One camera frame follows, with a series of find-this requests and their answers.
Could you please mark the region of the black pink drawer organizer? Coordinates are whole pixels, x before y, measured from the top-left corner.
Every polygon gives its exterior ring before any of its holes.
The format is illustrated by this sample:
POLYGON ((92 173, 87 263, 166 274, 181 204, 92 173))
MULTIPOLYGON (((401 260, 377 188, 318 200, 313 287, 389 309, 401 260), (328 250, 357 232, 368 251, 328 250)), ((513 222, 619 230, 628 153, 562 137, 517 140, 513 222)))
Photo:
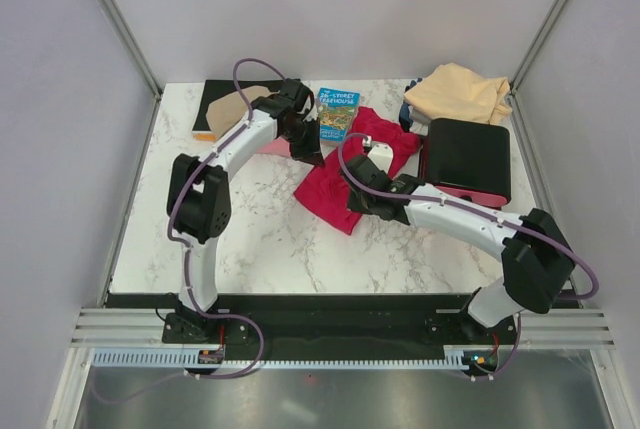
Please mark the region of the black pink drawer organizer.
POLYGON ((424 138, 418 177, 449 195, 500 209, 512 198, 510 156, 506 128, 439 118, 424 138))

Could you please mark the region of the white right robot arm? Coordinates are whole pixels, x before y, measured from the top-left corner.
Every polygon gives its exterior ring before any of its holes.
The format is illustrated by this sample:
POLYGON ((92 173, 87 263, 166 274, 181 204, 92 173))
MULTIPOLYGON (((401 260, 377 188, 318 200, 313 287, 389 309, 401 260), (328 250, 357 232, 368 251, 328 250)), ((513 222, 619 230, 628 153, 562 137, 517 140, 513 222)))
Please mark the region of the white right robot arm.
POLYGON ((382 220, 434 230, 474 246, 501 263, 502 276, 472 293, 458 330, 477 343, 524 310, 546 314, 576 262, 553 217, 540 209, 521 216, 450 196, 407 174, 391 178, 372 158, 345 163, 348 208, 382 220))

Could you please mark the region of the blue illustrated paperback book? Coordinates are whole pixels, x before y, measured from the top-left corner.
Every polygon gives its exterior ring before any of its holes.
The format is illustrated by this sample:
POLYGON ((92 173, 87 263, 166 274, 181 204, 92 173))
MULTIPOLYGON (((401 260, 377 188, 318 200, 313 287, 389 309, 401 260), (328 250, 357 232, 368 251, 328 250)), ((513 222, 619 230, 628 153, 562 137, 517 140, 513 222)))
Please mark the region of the blue illustrated paperback book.
POLYGON ((358 92, 321 87, 316 107, 320 124, 320 142, 337 146, 351 128, 360 102, 358 92))

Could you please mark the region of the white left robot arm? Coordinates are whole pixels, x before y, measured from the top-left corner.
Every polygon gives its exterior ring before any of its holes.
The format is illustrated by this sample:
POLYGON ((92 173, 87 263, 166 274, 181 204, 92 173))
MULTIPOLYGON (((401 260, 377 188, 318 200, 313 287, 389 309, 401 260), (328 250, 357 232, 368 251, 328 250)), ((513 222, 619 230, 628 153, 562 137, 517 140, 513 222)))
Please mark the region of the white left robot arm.
POLYGON ((208 310, 218 299, 216 250, 232 215, 230 182, 277 139, 286 141, 293 160, 324 165, 314 94, 298 80, 286 79, 277 93, 251 101, 248 114, 215 142, 204 159, 181 154, 173 162, 167 235, 184 247, 179 300, 191 310, 185 331, 198 342, 211 341, 220 327, 218 316, 208 310))

